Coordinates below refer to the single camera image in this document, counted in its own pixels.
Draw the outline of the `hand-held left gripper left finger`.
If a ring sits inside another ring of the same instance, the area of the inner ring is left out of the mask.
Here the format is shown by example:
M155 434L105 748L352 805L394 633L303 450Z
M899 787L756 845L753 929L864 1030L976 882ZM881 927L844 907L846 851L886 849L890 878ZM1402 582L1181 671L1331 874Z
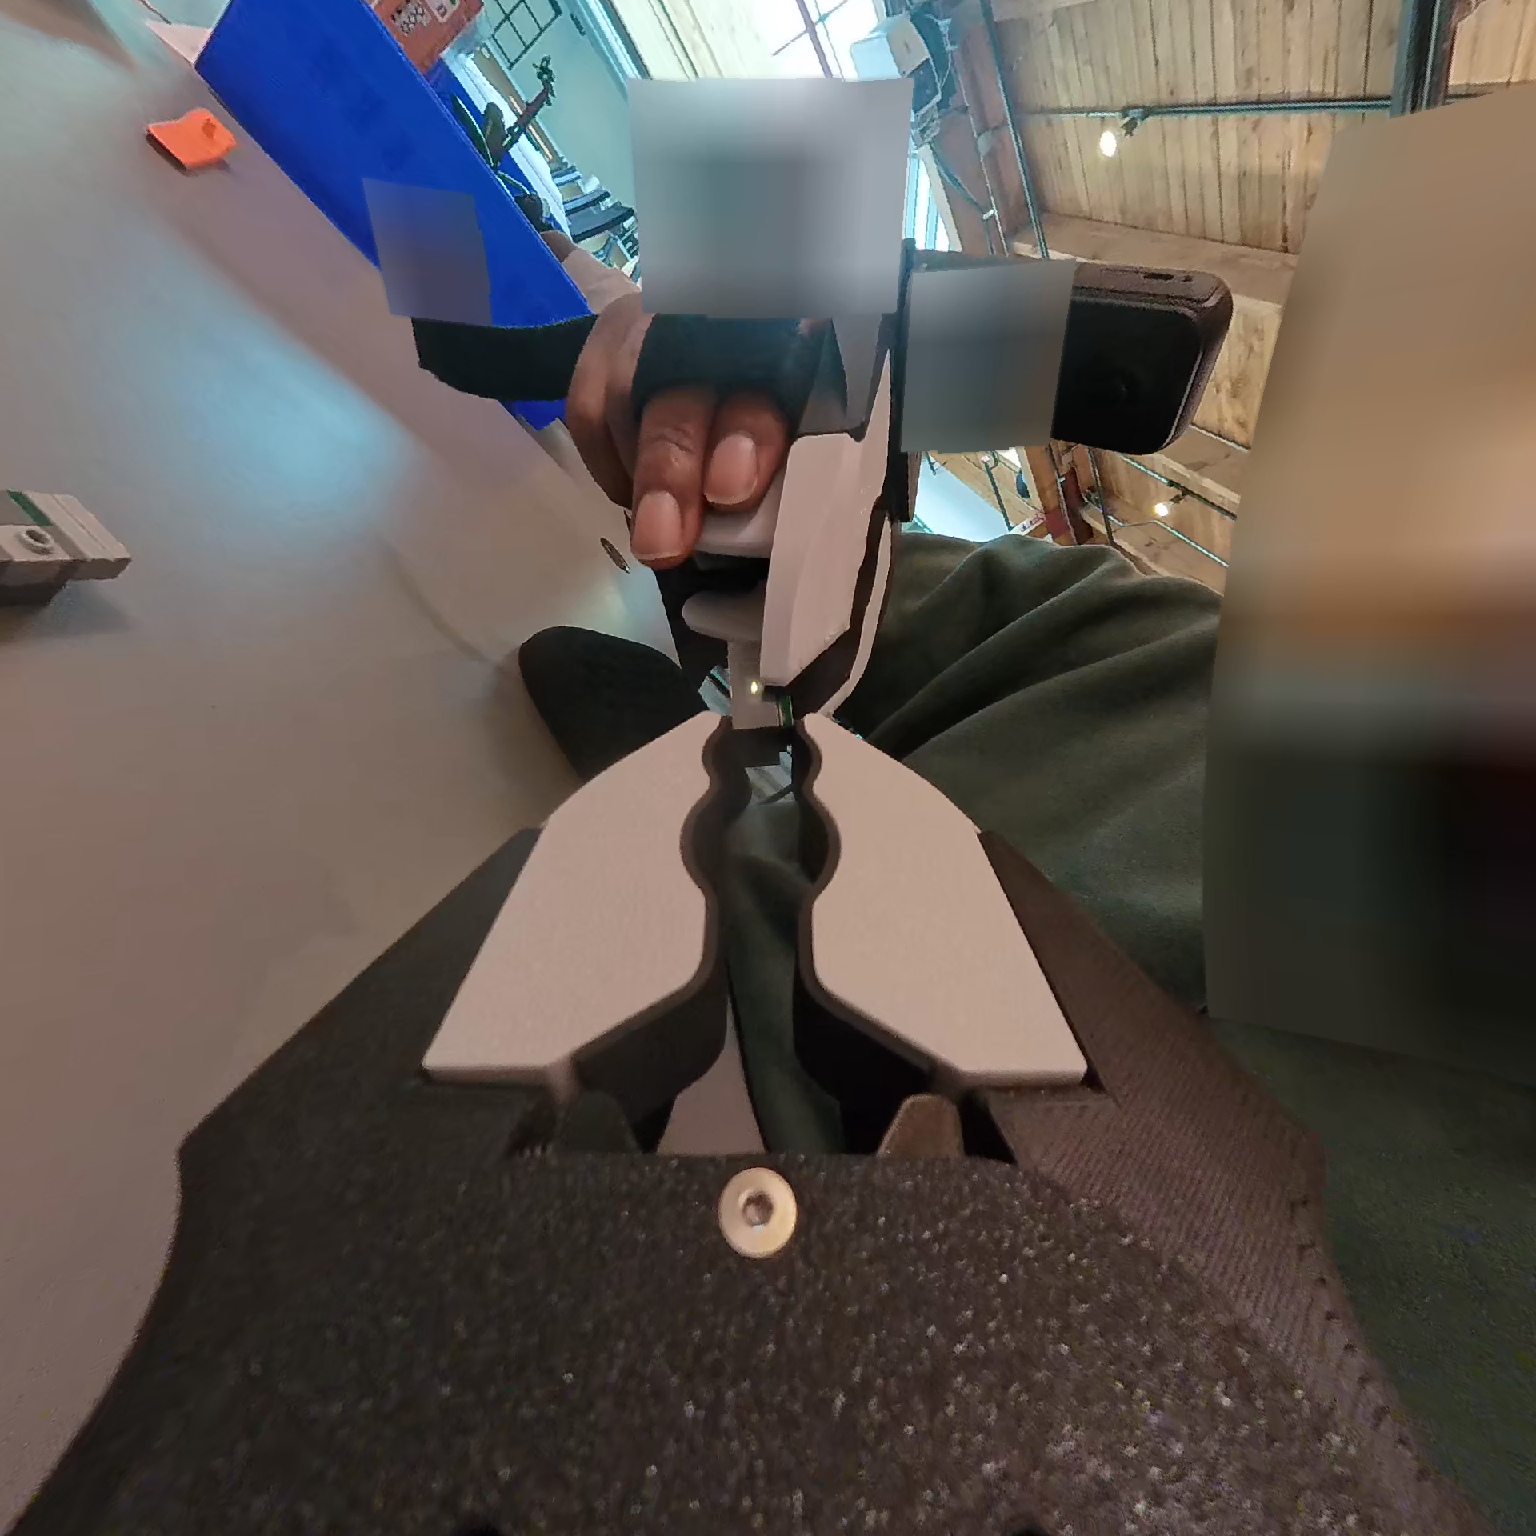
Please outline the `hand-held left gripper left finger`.
M724 728L692 715L546 818L425 1050L435 1083L596 1083L625 1028L703 979L707 900L683 832Z

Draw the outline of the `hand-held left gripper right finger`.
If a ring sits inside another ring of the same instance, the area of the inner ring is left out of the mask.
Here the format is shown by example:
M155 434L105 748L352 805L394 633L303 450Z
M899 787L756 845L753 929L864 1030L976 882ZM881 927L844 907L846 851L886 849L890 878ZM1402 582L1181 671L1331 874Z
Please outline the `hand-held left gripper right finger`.
M800 737L826 840L800 940L811 999L937 1088L1082 1085L1084 1052L976 825L828 717Z

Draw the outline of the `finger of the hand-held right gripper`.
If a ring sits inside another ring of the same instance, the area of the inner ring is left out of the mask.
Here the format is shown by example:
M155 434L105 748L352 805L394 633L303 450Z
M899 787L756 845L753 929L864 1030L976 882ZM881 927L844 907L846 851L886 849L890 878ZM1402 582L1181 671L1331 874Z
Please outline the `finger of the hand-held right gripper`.
M724 648L725 692L733 703L749 679L771 684L762 670L766 591L778 507L773 496L749 512L709 512L691 556L700 587L683 600L681 622L702 640Z
M784 461L760 615L760 684L786 717L820 712L844 690L850 662L820 659L844 639L859 648L859 575L888 543L877 500L890 467L892 361L875 377L861 437L804 436Z

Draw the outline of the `grey white brick column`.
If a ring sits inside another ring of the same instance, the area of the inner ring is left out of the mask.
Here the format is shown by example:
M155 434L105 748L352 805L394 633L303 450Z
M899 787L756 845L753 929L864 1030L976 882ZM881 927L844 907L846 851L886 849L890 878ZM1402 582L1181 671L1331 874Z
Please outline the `grey white brick column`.
M76 498L1 490L3 607L43 607L65 587L118 578L129 562Z

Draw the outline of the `person's right hand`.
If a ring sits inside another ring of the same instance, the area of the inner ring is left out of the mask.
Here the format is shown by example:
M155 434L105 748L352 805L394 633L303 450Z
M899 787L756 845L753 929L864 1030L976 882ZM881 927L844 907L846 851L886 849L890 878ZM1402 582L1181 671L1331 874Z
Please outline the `person's right hand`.
M597 313L564 401L572 443L605 496L628 512L628 545L652 571L681 565L707 512L758 507L793 443L771 397L669 390L634 412L630 388L650 326L638 295Z

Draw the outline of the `black quilted wrist rest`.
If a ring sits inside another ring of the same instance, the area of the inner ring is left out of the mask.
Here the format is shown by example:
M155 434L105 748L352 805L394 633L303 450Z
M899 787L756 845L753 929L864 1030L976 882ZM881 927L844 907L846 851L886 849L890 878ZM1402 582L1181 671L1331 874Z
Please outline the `black quilted wrist rest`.
M581 783L698 715L711 715L681 668L632 640L546 628L517 650L530 706Z

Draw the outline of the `blue plastic bin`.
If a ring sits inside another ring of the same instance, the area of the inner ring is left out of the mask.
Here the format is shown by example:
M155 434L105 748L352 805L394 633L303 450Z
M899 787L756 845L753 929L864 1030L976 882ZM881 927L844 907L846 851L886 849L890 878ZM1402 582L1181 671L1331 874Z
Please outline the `blue plastic bin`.
M499 328L588 306L451 108L367 4L226 4L197 74L376 269L411 340L425 315Z

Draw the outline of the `orange brick separator tool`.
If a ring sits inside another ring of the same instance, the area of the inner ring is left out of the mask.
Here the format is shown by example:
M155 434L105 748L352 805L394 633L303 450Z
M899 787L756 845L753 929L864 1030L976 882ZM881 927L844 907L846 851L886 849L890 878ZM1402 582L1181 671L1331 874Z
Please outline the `orange brick separator tool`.
M146 141L184 174L219 167L237 147L237 138L208 108L191 108L175 119L153 121Z

